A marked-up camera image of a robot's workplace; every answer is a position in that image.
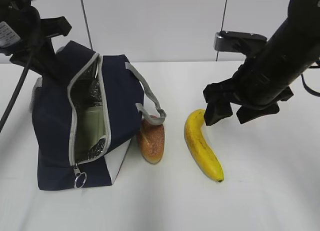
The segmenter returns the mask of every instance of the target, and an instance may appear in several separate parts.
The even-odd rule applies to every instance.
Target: bread roll
[[[145,119],[142,120],[140,132],[137,135],[137,143],[145,160],[151,164],[159,163],[165,150],[165,128],[163,124],[153,126]]]

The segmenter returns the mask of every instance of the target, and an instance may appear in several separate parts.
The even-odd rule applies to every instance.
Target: banana
[[[184,139],[204,174],[220,183],[224,180],[224,171],[201,131],[205,123],[204,114],[205,110],[198,109],[189,115],[184,126]]]

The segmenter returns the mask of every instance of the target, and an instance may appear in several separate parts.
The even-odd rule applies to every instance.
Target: white tabletop
[[[133,142],[113,186],[56,192],[37,186],[31,72],[0,134],[0,231],[319,230],[320,98],[304,91],[300,78],[279,114],[244,125],[234,115],[203,128],[224,182],[207,178],[187,148],[184,124],[206,108],[203,89],[230,78],[240,64],[134,63],[167,113],[162,161],[147,163]],[[0,65],[0,115],[21,71]],[[306,79],[320,90],[319,71]],[[145,106],[156,114],[151,102]]]

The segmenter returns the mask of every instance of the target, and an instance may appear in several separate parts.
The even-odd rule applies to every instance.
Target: white wall
[[[93,48],[133,62],[213,61],[225,0],[84,0]]]
[[[226,0],[84,0],[93,48],[102,55],[126,54],[132,62],[213,61],[213,42],[220,31]],[[270,36],[287,16],[289,0],[228,0],[224,30]],[[67,37],[89,47],[80,0],[37,0],[42,18],[65,16]],[[219,53],[218,60],[243,60]],[[8,62],[0,55],[0,63]]]

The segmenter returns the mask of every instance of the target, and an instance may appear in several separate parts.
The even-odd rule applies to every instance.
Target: navy blue bag
[[[39,78],[31,102],[39,189],[110,186],[142,116],[160,125],[166,113],[125,55],[102,57],[71,41],[57,58],[68,67],[65,84]],[[145,94],[160,117],[144,109]]]

